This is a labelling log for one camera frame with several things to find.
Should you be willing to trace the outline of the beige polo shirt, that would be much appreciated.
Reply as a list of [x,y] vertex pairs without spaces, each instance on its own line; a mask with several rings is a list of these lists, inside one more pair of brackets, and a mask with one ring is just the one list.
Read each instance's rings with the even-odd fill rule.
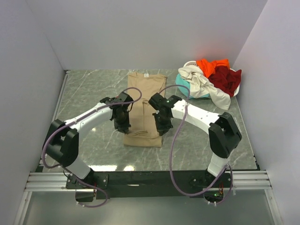
[[129,112],[130,129],[124,135],[123,144],[136,147],[161,147],[162,137],[156,129],[153,113],[156,111],[149,104],[150,98],[166,87],[167,77],[162,74],[149,75],[132,72],[128,75],[127,86],[130,87],[127,93],[136,100],[142,92],[140,100],[133,104]]

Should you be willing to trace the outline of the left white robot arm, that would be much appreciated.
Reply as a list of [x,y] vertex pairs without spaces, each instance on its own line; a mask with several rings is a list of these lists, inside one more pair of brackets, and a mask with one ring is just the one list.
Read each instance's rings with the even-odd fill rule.
[[114,122],[114,129],[127,134],[129,124],[128,106],[133,99],[125,92],[117,97],[103,98],[95,107],[81,115],[61,121],[54,120],[48,130],[43,145],[42,158],[51,157],[58,165],[77,176],[77,183],[82,188],[89,188],[94,182],[93,170],[79,156],[79,142],[92,128],[106,121]]

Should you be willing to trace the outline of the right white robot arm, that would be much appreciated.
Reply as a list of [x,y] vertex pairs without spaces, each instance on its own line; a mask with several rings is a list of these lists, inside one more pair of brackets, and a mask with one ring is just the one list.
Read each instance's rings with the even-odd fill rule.
[[232,115],[228,112],[218,114],[206,111],[175,95],[167,99],[156,93],[150,98],[149,104],[155,110],[153,116],[160,136],[173,128],[172,118],[186,121],[208,134],[213,154],[207,168],[206,183],[211,187],[218,186],[222,182],[221,170],[242,140]]

